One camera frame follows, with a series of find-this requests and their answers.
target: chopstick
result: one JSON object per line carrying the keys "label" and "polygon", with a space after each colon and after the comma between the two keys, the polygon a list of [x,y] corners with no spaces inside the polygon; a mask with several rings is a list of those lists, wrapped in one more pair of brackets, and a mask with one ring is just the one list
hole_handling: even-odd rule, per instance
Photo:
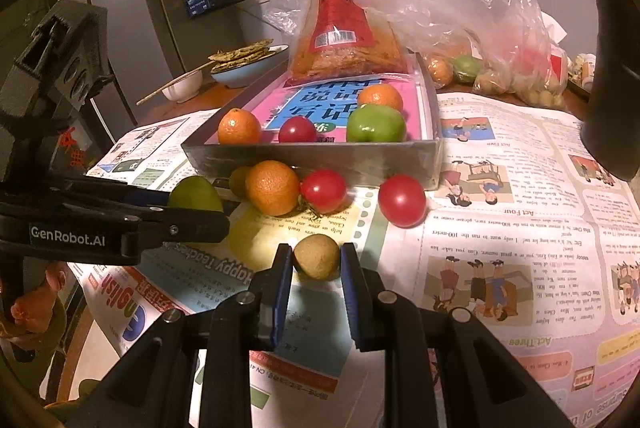
{"label": "chopstick", "polygon": [[153,96],[155,96],[156,94],[160,93],[162,90],[164,90],[165,88],[169,88],[170,86],[173,86],[174,84],[176,84],[179,81],[182,81],[185,77],[189,77],[191,74],[195,74],[197,71],[202,70],[203,68],[208,67],[210,64],[214,64],[216,61],[215,59],[209,62],[206,62],[205,64],[199,66],[198,68],[194,68],[191,72],[187,72],[186,74],[182,74],[178,77],[176,77],[174,80],[169,81],[167,84],[162,85],[160,88],[158,88],[157,90],[153,91],[152,93],[150,93],[149,95],[147,95],[146,97],[143,97],[142,99],[140,99],[136,105],[140,106],[141,104],[143,104],[144,102],[147,102],[149,99],[151,99]]}

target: white bowl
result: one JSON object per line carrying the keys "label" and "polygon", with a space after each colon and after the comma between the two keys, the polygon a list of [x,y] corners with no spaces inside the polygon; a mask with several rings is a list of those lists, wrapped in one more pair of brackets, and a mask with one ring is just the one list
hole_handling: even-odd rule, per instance
{"label": "white bowl", "polygon": [[169,88],[165,88],[162,90],[162,94],[164,94],[169,101],[185,102],[196,97],[201,86],[202,71],[199,70]]}
{"label": "white bowl", "polygon": [[211,77],[213,77],[213,80],[224,84],[228,88],[249,86],[261,75],[266,74],[281,62],[287,61],[289,53],[282,54],[282,52],[285,52],[288,48],[289,45],[270,46],[269,50],[275,52],[273,56],[259,59],[258,61],[243,66],[236,66],[236,68],[220,72],[219,74],[211,74]]}

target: cherry tomato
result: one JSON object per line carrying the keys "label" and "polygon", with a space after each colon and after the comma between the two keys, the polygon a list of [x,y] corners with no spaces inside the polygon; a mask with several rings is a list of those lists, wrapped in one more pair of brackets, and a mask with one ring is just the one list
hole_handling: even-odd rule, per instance
{"label": "cherry tomato", "polygon": [[316,127],[302,115],[287,119],[278,132],[280,143],[314,143],[317,138]]}
{"label": "cherry tomato", "polygon": [[347,196],[344,179],[332,170],[311,173],[300,184],[300,194],[321,215],[328,215],[340,208]]}
{"label": "cherry tomato", "polygon": [[380,185],[378,205],[385,218],[398,227],[413,227],[427,213],[422,185],[408,175],[395,175]]}

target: red snack bag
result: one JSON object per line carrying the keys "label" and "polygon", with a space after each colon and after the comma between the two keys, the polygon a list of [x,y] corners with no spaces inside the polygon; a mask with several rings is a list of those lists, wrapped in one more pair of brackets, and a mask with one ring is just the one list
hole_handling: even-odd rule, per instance
{"label": "red snack bag", "polygon": [[403,48],[388,21],[353,0],[311,0],[285,86],[407,73]]}

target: green fruit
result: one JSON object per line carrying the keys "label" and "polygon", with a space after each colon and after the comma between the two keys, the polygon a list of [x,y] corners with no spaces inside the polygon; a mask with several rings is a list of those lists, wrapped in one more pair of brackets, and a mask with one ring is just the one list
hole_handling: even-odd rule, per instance
{"label": "green fruit", "polygon": [[473,56],[458,56],[451,61],[453,74],[461,83],[473,84],[482,70],[482,61]]}
{"label": "green fruit", "polygon": [[249,173],[251,168],[249,166],[240,166],[231,173],[229,177],[229,189],[239,199],[246,198],[246,188],[244,187],[244,180],[246,174]]}
{"label": "green fruit", "polygon": [[199,175],[182,179],[169,194],[167,206],[203,211],[222,211],[222,201],[216,188]]}
{"label": "green fruit", "polygon": [[390,106],[365,104],[351,112],[347,120],[347,142],[399,143],[405,135],[402,114]]}

